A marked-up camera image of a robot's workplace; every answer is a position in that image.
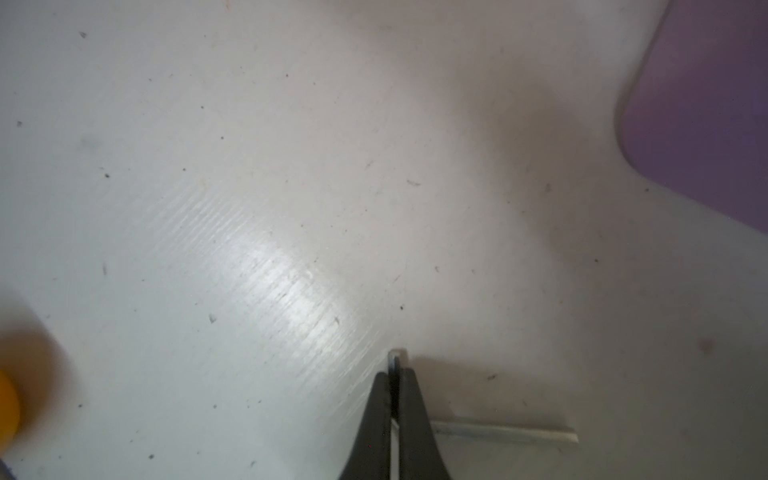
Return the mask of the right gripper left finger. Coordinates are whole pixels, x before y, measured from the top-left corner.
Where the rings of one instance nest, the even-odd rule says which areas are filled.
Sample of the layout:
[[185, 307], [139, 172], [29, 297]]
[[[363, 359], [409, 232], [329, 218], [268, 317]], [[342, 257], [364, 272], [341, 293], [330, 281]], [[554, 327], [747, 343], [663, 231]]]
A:
[[379, 372], [368, 396], [350, 455], [340, 480], [389, 480], [392, 408], [389, 376]]

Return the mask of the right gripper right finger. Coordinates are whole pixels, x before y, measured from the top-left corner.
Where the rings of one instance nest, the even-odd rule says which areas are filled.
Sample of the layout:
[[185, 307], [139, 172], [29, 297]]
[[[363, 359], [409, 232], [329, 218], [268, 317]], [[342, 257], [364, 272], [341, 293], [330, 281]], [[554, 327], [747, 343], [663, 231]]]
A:
[[399, 478], [450, 480], [427, 414], [416, 373], [402, 368], [399, 374]]

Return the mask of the grey hex key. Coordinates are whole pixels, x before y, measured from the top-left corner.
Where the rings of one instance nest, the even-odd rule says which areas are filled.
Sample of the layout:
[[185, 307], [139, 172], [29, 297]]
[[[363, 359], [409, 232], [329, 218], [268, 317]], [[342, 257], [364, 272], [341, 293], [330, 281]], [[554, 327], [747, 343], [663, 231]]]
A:
[[[406, 351], [393, 349], [387, 355], [387, 369], [392, 396], [392, 417], [399, 420], [400, 378], [406, 367]], [[575, 430], [565, 427], [524, 426], [464, 420], [429, 419], [434, 434], [456, 438], [468, 438], [495, 443], [557, 443], [579, 444]]]

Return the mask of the purple clear plastic tool box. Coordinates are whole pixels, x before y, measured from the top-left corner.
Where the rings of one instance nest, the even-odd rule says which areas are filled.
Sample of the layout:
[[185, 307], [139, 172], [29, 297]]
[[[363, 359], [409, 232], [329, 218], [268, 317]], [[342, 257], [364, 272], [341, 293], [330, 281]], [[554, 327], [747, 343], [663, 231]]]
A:
[[617, 118], [647, 179], [767, 230], [767, 4], [668, 4]]

